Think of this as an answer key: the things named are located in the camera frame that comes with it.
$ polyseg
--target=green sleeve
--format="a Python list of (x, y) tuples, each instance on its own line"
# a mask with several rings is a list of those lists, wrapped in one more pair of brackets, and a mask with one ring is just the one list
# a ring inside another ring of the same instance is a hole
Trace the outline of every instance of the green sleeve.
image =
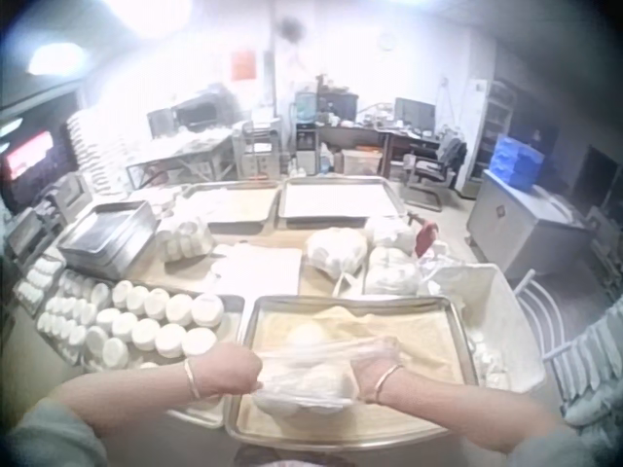
[(591, 452), (570, 429), (522, 442), (508, 456), (509, 467), (597, 467)]
[(62, 404), (44, 399), (9, 434), (18, 465), (106, 466), (106, 449), (93, 430)]

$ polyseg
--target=blue crate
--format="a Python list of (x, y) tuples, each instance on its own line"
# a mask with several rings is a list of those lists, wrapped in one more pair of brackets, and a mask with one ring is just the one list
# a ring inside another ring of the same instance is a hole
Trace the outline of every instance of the blue crate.
[(513, 188), (528, 192), (536, 182), (544, 156), (527, 144), (500, 135), (489, 170)]

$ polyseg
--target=floor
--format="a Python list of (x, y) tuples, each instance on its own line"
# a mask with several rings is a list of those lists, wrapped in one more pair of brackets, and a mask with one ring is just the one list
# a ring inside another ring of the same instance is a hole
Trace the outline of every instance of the floor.
[[(452, 254), (468, 262), (478, 261), (472, 249), (466, 221), (473, 201), (464, 200), (455, 192), (440, 190), (444, 209), (441, 213), (414, 208), (422, 217), (435, 221), (441, 239), (448, 242)], [(566, 318), (568, 334), (581, 332), (597, 320), (608, 300), (601, 293), (588, 268), (581, 262), (564, 276), (545, 278), (542, 284), (552, 293)], [(15, 329), (5, 343), (2, 354), (2, 414), (9, 425), (55, 386), (79, 374), (68, 367), (46, 345), (34, 330), (32, 320), (18, 310)], [(533, 396), (553, 412), (558, 410), (556, 388), (550, 378)], [(118, 438), (107, 440), (113, 465), (231, 465), (239, 443), (224, 430), (204, 429), (163, 416), (160, 422), (150, 421), (131, 427)], [(504, 465), (504, 457), (479, 449), (455, 436), (446, 436), (419, 445), (396, 449), (344, 454), (357, 465), (418, 465), (485, 466)]]

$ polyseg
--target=silver bangle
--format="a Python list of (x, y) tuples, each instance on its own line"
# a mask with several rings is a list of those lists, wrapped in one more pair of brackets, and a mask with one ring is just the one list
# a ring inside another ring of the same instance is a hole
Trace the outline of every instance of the silver bangle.
[(202, 398), (199, 390), (197, 389), (197, 385), (195, 384), (195, 375), (193, 375), (193, 370), (191, 370), (191, 363), (188, 361), (188, 358), (184, 360), (184, 371), (186, 372), (186, 376), (188, 377), (188, 384), (191, 386), (191, 392), (196, 400), (200, 400)]
[(383, 375), (379, 378), (379, 382), (377, 382), (377, 385), (374, 386), (374, 402), (376, 404), (378, 404), (378, 405), (381, 404), (381, 402), (379, 401), (379, 396), (381, 395), (381, 389), (383, 389), (383, 385), (385, 384), (387, 379), (391, 375), (396, 373), (398, 370), (400, 370), (401, 368), (404, 368), (404, 365), (402, 365), (400, 363), (396, 363), (393, 367), (391, 367), (389, 370), (387, 370), (385, 373), (383, 373)]

